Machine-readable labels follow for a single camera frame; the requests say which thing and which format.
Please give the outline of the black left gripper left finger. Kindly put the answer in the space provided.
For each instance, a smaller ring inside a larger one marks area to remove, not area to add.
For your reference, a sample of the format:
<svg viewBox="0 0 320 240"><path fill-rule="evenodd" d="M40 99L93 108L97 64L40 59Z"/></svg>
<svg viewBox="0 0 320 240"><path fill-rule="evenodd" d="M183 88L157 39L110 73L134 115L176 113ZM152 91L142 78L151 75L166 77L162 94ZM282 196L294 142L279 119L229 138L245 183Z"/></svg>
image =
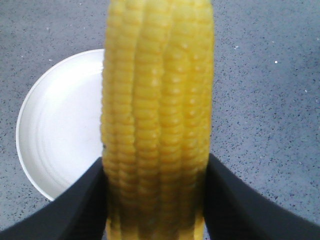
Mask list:
<svg viewBox="0 0 320 240"><path fill-rule="evenodd" d="M64 193L26 219L1 231L2 240L101 240L105 234L107 182L102 160Z"/></svg>

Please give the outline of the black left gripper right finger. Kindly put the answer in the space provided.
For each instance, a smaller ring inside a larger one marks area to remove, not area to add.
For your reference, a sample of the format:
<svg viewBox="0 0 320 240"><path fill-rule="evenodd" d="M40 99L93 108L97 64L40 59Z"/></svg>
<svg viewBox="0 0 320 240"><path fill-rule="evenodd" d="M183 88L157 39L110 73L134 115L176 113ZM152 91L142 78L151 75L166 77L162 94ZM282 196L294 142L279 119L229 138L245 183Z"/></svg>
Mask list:
<svg viewBox="0 0 320 240"><path fill-rule="evenodd" d="M205 178L204 219L212 240L318 240L320 226L260 195L212 153Z"/></svg>

